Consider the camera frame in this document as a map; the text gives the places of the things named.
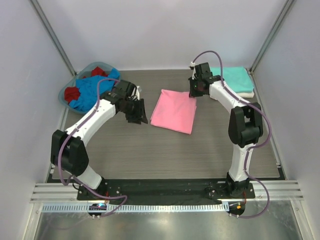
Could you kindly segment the pink t shirt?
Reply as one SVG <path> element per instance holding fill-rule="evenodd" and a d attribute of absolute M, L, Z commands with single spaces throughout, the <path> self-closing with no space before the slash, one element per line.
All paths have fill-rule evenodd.
<path fill-rule="evenodd" d="M 197 99 L 188 92 L 162 89 L 150 118 L 150 124 L 190 135 L 197 109 Z"/>

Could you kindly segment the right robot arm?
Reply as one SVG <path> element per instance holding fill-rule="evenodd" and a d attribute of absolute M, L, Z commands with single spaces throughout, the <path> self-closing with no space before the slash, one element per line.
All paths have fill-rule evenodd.
<path fill-rule="evenodd" d="M 189 67 L 189 97 L 208 95 L 218 101 L 229 113 L 228 136 L 233 143 L 231 167 L 226 175 L 226 192 L 239 198 L 249 188 L 248 166 L 253 147 L 263 135 L 263 120 L 258 103 L 251 104 L 237 95 L 220 75 L 213 75 L 209 64 L 194 62 Z"/>

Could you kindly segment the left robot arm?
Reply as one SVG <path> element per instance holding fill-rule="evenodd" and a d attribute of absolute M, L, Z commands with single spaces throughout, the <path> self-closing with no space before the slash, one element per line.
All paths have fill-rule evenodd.
<path fill-rule="evenodd" d="M 51 139 L 50 161 L 57 167 L 60 181 L 67 186 L 74 179 L 99 199 L 110 200 L 106 180 L 91 166 L 86 146 L 94 134 L 117 113 L 124 113 L 128 123 L 147 124 L 141 88 L 130 81 L 118 80 L 109 91 L 96 92 L 96 103 L 73 126 L 56 130 Z M 69 174 L 67 180 L 63 172 Z"/>

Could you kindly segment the teal folded t shirt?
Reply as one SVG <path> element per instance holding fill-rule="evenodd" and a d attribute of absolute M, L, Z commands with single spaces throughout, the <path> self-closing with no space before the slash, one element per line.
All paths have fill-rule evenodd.
<path fill-rule="evenodd" d="M 244 67 L 223 67 L 222 75 L 225 83 L 235 93 L 240 95 L 254 92 L 254 85 Z"/>

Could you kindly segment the blue t shirt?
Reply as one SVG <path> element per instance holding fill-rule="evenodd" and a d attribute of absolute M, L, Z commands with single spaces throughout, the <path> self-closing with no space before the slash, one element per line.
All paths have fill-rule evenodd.
<path fill-rule="evenodd" d="M 72 100 L 68 104 L 72 109 L 75 109 L 82 113 L 87 113 L 97 102 L 97 85 L 98 83 L 106 78 L 109 80 L 104 80 L 99 84 L 99 94 L 101 95 L 105 91 L 111 91 L 116 81 L 114 79 L 120 79 L 120 72 L 113 68 L 110 73 L 107 73 L 107 77 L 103 76 L 91 76 L 83 77 L 82 79 L 75 80 L 75 87 L 79 88 L 80 97 L 78 100 Z"/>

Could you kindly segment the white folded t shirt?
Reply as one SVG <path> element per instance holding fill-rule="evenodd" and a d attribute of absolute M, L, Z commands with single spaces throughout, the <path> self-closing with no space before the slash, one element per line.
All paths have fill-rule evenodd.
<path fill-rule="evenodd" d="M 227 88 L 227 89 L 224 89 L 223 86 L 221 85 L 216 85 L 216 84 L 212 84 L 210 85 L 209 87 L 209 96 L 214 99 L 214 100 L 217 100 L 217 101 L 220 101 L 222 99 L 226 100 L 226 99 L 231 99 L 231 100 L 234 100 L 235 97 L 237 99 L 251 99 L 254 97 L 254 92 L 240 92 L 240 93 L 235 93 L 234 91 L 232 91 L 231 89 Z"/>

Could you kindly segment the blue plastic basket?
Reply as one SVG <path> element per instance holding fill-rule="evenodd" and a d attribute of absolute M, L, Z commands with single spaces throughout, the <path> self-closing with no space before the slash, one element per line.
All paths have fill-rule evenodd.
<path fill-rule="evenodd" d="M 89 65 L 87 65 L 83 70 L 81 70 L 79 73 L 77 73 L 77 75 L 69 82 L 67 83 L 59 92 L 58 94 L 58 100 L 60 101 L 60 103 L 65 106 L 66 108 L 68 108 L 70 111 L 73 111 L 77 114 L 81 114 L 81 115 L 84 115 L 86 113 L 84 112 L 80 112 L 80 111 L 77 111 L 73 108 L 71 108 L 69 105 L 68 105 L 68 102 L 64 99 L 64 92 L 65 92 L 65 89 L 67 87 L 74 87 L 76 85 L 76 79 L 82 79 L 83 77 L 91 77 L 91 71 L 93 69 L 95 69 L 96 67 L 100 67 L 101 69 L 103 69 L 106 73 L 110 73 L 110 71 L 115 68 L 107 63 L 104 63 L 104 62 L 93 62 L 93 63 L 90 63 Z M 99 94 L 99 85 L 102 81 L 106 81 L 106 80 L 109 80 L 109 78 L 105 78 L 105 79 L 102 79 L 98 84 L 97 84 L 97 96 L 100 95 Z"/>

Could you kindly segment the red t shirt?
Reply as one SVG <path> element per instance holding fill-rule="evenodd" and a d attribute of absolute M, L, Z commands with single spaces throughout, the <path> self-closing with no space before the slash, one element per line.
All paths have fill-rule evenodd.
<path fill-rule="evenodd" d="M 91 77 L 94 77 L 94 76 L 107 77 L 108 74 L 103 69 L 97 66 L 95 69 L 91 71 Z M 76 86 L 67 87 L 64 90 L 64 99 L 68 102 L 68 104 L 70 104 L 70 102 L 73 100 L 75 101 L 78 100 L 80 95 L 81 95 L 80 90 Z"/>

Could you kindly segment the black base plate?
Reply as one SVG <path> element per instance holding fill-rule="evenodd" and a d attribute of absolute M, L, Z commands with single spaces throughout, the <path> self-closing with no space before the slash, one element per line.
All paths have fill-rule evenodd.
<path fill-rule="evenodd" d="M 104 197 L 126 195 L 133 205 L 151 205 L 151 201 L 173 201 L 180 204 L 187 200 L 254 199 L 253 184 L 249 179 L 233 183 L 222 178 L 213 179 L 103 179 L 93 190 Z"/>

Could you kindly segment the right aluminium frame post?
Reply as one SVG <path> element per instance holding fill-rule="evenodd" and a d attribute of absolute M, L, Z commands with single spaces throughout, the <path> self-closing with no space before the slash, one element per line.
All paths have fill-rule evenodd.
<path fill-rule="evenodd" d="M 270 31 L 268 32 L 253 64 L 248 69 L 248 72 L 253 75 L 254 71 L 257 69 L 258 65 L 260 64 L 262 58 L 264 57 L 265 53 L 267 52 L 268 48 L 271 46 L 274 38 L 277 36 L 279 30 L 281 29 L 286 17 L 290 13 L 292 7 L 295 5 L 296 0 L 286 0 L 284 5 L 282 6 L 279 14 L 277 15 Z"/>

